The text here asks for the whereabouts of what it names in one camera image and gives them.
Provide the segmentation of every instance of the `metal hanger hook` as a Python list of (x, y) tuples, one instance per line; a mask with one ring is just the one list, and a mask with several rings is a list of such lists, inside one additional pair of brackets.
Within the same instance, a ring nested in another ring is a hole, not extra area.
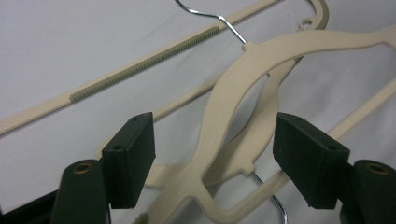
[(194, 15), (198, 15), (198, 16), (206, 16), (206, 17), (212, 17), (212, 18), (216, 18), (221, 20), (222, 22), (224, 22), (224, 24), (226, 26), (228, 26), (228, 28), (230, 28), (230, 30), (236, 35), (236, 37), (238, 37), (238, 39), (243, 43), (246, 44), (247, 41), (244, 37), (242, 37), (236, 30), (235, 28), (233, 28), (233, 26), (223, 17), (220, 15), (216, 15), (216, 14), (212, 14), (212, 13), (207, 13), (207, 12), (203, 12), (203, 11), (198, 11), (189, 7), (186, 7), (185, 5), (183, 5), (182, 3), (180, 3), (179, 0), (175, 0), (175, 2), (184, 10), (186, 10), (187, 12), (190, 12), (191, 14)]

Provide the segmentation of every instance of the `silver wire hook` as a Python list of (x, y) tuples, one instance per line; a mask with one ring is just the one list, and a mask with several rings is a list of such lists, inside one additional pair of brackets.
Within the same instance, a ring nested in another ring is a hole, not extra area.
[[(259, 184), (259, 185), (262, 184), (262, 180), (259, 178), (258, 175), (256, 175), (256, 173), (253, 172), (253, 173), (251, 173), (250, 176), (253, 177), (254, 180), (256, 180), (257, 184)], [(286, 207), (283, 206), (282, 202), (275, 195), (271, 196), (271, 198), (277, 204), (280, 211), (282, 212), (283, 224), (288, 224), (288, 212), (286, 211)]]
[(187, 12), (190, 12), (191, 14), (194, 15), (198, 15), (198, 16), (206, 16), (206, 17), (212, 17), (212, 18), (216, 18), (221, 20), (222, 22), (224, 22), (224, 24), (226, 26), (228, 26), (228, 28), (230, 28), (230, 30), (236, 35), (236, 37), (238, 37), (238, 39), (243, 43), (246, 44), (247, 41), (244, 37), (242, 37), (236, 30), (235, 28), (233, 28), (233, 26), (223, 17), (220, 15), (216, 15), (216, 14), (212, 14), (212, 13), (207, 13), (207, 12), (203, 12), (203, 11), (198, 11), (189, 7), (186, 7), (185, 5), (183, 5), (182, 3), (180, 3), (179, 0), (175, 0), (175, 2), (184, 10), (186, 10)]
[[(212, 17), (212, 18), (216, 18), (216, 19), (221, 20), (222, 22), (224, 22), (224, 24), (225, 24), (226, 26), (228, 26), (228, 28), (230, 28), (230, 30), (236, 35), (236, 37), (239, 38), (239, 40), (240, 40), (243, 44), (246, 44), (246, 43), (247, 43), (246, 39), (245, 39), (244, 37), (242, 37), (242, 36), (235, 30), (235, 28), (233, 28), (233, 26), (232, 26), (223, 16), (216, 15), (216, 14), (212, 14), (212, 13), (207, 13), (207, 12), (203, 12), (203, 11), (198, 11), (198, 10), (189, 8), (189, 7), (185, 6), (185, 5), (183, 5), (182, 3), (180, 3), (179, 0), (175, 0), (175, 2), (176, 2), (181, 8), (183, 8), (183, 9), (186, 10), (187, 12), (190, 12), (191, 14), (198, 15), (198, 16)], [(259, 185), (262, 184), (262, 180), (256, 175), (256, 173), (253, 172), (253, 173), (251, 174), (251, 176), (256, 180), (256, 182), (257, 182)], [(280, 200), (279, 200), (275, 195), (271, 196), (271, 198), (272, 198), (272, 200), (277, 204), (277, 206), (279, 207), (279, 209), (280, 209), (281, 212), (282, 212), (282, 215), (283, 215), (283, 223), (284, 223), (284, 224), (288, 224), (288, 213), (287, 213), (287, 211), (286, 211), (285, 206), (283, 206), (283, 204), (280, 202)]]

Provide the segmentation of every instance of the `ribbed grip strip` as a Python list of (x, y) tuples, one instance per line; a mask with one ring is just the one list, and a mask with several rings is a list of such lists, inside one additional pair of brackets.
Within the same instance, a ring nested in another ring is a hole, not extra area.
[(125, 69), (111, 77), (108, 77), (96, 84), (93, 84), (89, 88), (86, 88), (82, 91), (78, 91), (70, 96), (70, 101), (75, 103), (80, 100), (83, 100), (91, 95), (94, 95), (95, 93), (102, 91), (110, 86), (113, 86), (114, 84), (117, 84), (124, 79), (131, 77), (135, 74), (138, 74), (151, 66), (156, 65), (157, 63), (161, 63), (162, 61), (175, 56), (179, 54), (181, 51), (184, 51), (186, 49), (191, 48), (192, 46), (195, 46), (204, 40), (208, 39), (212, 35), (215, 35), (219, 32), (219, 27), (213, 27), (211, 29), (208, 29), (207, 31), (201, 33), (200, 35), (196, 36), (193, 39), (186, 40), (179, 45), (176, 45), (172, 48), (170, 48), (167, 51), (164, 51), (160, 54), (157, 54), (151, 58), (146, 59), (145, 61), (138, 63), (128, 69)]

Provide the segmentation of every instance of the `white background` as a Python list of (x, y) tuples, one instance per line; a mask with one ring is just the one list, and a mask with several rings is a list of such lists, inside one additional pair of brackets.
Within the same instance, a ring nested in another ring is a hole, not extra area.
[[(188, 6), (228, 15), (254, 2), (192, 1)], [(329, 0), (327, 29), (372, 32), (396, 23), (394, 0)], [(280, 1), (236, 29), (261, 43), (295, 32), (314, 15), (305, 0)], [(1, 1), (0, 119), (41, 103), (199, 30), (211, 19), (192, 16), (174, 1)], [(280, 111), (308, 119), (328, 131), (395, 77), (396, 51), (386, 46), (324, 52), (304, 57), (279, 90)], [(4, 212), (58, 188), (63, 169), (93, 158), (102, 139), (129, 118), (153, 111), (224, 72), (242, 54), (230, 32), (29, 125), (0, 136), (0, 204)], [(251, 94), (235, 117), (237, 131), (255, 101)], [(187, 161), (194, 151), (207, 95), (155, 123), (156, 164)], [(396, 167), (396, 99), (341, 139), (350, 162), (371, 159)], [(255, 162), (265, 179), (278, 166), (272, 146)], [(239, 175), (210, 188), (217, 203), (231, 208), (256, 188)], [(131, 223), (160, 192), (144, 189), (132, 211), (112, 211), (113, 222)], [(308, 208), (289, 182), (277, 194), (290, 223), (339, 223), (339, 211)], [(192, 201), (171, 223), (211, 223)], [(280, 223), (272, 203), (264, 203), (241, 223)]]

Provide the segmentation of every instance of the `hanger bar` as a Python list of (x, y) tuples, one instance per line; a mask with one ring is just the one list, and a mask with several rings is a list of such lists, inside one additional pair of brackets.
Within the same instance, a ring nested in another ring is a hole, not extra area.
[[(229, 17), (227, 20), (231, 23), (237, 23), (246, 19), (247, 17), (263, 10), (266, 7), (271, 6), (278, 0), (259, 0), (247, 7), (244, 7)], [(51, 112), (61, 109), (67, 105), (71, 105), (78, 101), (81, 101), (99, 91), (102, 91), (114, 84), (123, 81), (124, 79), (138, 74), (151, 66), (160, 63), (185, 49), (195, 46), (202, 41), (215, 36), (226, 28), (226, 26), (220, 22), (214, 22), (206, 28), (194, 32), (193, 34), (187, 35), (169, 46), (158, 49), (147, 56), (140, 58), (134, 62), (126, 64), (125, 66), (105, 74), (95, 80), (89, 81), (71, 91), (64, 92), (58, 96), (55, 96), (48, 101), (41, 104), (29, 107), (15, 115), (12, 115), (6, 119), (0, 120), (0, 135), (10, 132), (16, 128), (21, 127), (36, 119), (42, 118)]]

